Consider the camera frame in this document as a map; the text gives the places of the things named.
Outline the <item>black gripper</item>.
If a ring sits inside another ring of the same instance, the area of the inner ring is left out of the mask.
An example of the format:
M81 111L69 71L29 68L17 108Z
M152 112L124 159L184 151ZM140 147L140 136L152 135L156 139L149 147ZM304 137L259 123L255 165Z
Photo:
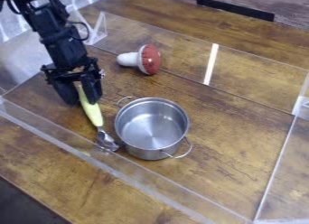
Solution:
M41 38L41 43L53 59L50 65L42 66L42 71L60 97L74 106L80 101L80 93L73 83L81 81L86 98L96 104L104 96L102 73L98 59L89 56L78 29L65 28L49 34Z

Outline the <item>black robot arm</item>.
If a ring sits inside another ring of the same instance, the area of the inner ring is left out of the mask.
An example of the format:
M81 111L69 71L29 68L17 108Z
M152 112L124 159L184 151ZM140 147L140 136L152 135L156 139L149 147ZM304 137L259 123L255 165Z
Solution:
M0 0L15 14L21 14L33 30L39 33L53 63L42 66L46 81L70 105L80 100L76 81L81 82L86 98L96 104L104 96L102 71L98 59L88 54L77 22L69 20L69 11L61 0Z

